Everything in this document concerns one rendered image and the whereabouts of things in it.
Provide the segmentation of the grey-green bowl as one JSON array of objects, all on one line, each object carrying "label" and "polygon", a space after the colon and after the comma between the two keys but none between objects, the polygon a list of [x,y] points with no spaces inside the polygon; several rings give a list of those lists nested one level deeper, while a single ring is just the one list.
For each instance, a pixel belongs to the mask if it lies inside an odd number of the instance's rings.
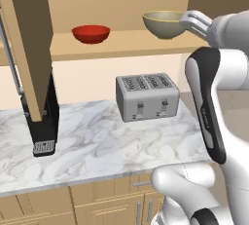
[{"label": "grey-green bowl", "polygon": [[182,12],[151,11],[142,16],[146,28],[159,39],[168,40],[181,35],[186,29],[180,24]]}]

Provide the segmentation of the black coffee machine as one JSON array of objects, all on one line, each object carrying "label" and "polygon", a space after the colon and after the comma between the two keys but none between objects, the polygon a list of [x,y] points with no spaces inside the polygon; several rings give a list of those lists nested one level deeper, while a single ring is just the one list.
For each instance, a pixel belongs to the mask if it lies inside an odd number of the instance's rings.
[{"label": "black coffee machine", "polygon": [[59,105],[55,93],[53,75],[50,76],[43,119],[41,121],[33,122],[31,120],[24,94],[20,100],[33,142],[33,156],[45,157],[53,155],[57,143],[59,123]]}]

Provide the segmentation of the wooden base cupboard door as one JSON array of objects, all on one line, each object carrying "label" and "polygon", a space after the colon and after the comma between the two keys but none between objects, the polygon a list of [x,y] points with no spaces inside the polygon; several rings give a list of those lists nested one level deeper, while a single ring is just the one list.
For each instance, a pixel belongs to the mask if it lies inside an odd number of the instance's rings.
[{"label": "wooden base cupboard door", "polygon": [[78,225],[136,225],[137,202],[141,203],[140,225],[144,195],[124,196],[95,204],[76,206]]},{"label": "wooden base cupboard door", "polygon": [[148,224],[147,221],[147,215],[148,215],[148,206],[149,206],[149,201],[150,198],[153,200],[153,209],[152,209],[152,219],[157,215],[157,213],[160,211],[162,205],[163,205],[163,200],[164,200],[164,195],[159,194],[157,192],[149,192],[144,195],[144,205],[143,205],[143,213],[142,213],[142,222],[141,225],[151,225]]}]

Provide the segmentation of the silver four-slot toaster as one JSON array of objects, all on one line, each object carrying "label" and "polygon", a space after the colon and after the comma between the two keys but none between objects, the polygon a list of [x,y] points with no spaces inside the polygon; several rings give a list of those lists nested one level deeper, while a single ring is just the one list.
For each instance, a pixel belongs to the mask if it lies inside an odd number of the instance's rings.
[{"label": "silver four-slot toaster", "polygon": [[124,122],[174,117],[180,92],[165,73],[116,77],[116,101]]}]

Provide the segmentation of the wooden open shelf cupboard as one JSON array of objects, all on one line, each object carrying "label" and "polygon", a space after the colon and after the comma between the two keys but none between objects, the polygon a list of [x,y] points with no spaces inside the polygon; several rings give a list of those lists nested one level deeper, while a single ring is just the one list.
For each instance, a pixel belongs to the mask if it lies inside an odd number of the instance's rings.
[{"label": "wooden open shelf cupboard", "polygon": [[[143,24],[149,11],[184,11],[189,0],[48,0],[53,27],[50,46],[52,62],[57,60],[141,56],[188,52],[201,41],[185,33],[171,41],[161,41]],[[81,25],[98,24],[111,29],[99,44],[84,44],[72,34]]]}]

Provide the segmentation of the red bowl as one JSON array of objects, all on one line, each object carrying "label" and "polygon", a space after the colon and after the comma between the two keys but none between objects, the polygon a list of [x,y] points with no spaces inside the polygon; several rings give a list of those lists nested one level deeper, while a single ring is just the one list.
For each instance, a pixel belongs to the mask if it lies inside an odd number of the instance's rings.
[{"label": "red bowl", "polygon": [[73,36],[84,44],[99,44],[106,40],[111,29],[104,25],[88,24],[74,27]]}]

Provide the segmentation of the wooden drawer front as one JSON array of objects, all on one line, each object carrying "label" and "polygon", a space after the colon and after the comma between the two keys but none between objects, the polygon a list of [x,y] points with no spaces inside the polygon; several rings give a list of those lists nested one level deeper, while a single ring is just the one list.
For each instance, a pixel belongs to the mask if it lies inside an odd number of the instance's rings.
[{"label": "wooden drawer front", "polygon": [[67,187],[20,194],[17,200],[25,214],[57,214],[72,210]]},{"label": "wooden drawer front", "polygon": [[114,178],[92,183],[71,186],[75,206],[87,205],[98,200],[122,196],[129,193],[130,179],[128,177]]},{"label": "wooden drawer front", "polygon": [[151,175],[149,173],[134,174],[130,178],[130,187],[129,187],[130,192],[131,193],[138,193],[138,192],[152,191],[153,190],[152,184],[138,186],[138,187],[132,186],[132,182],[146,182],[146,181],[151,181]]}]

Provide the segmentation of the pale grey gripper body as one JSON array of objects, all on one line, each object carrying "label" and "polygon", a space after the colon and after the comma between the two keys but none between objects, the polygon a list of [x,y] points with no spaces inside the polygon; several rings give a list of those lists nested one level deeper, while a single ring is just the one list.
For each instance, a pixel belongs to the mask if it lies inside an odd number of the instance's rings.
[{"label": "pale grey gripper body", "polygon": [[212,24],[212,19],[200,11],[192,10],[186,11],[181,16],[180,24],[199,38],[205,39],[207,29]]}]

